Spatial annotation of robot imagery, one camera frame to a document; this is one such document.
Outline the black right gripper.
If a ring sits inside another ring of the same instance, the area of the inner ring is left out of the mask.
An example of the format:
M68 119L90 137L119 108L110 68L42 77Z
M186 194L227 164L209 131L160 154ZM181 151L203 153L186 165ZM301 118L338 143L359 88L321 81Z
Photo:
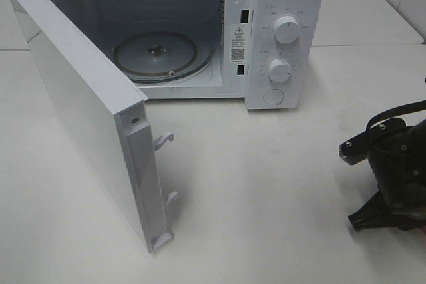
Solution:
M357 232L425 227L425 125L379 124L367 131L378 191L348 216Z

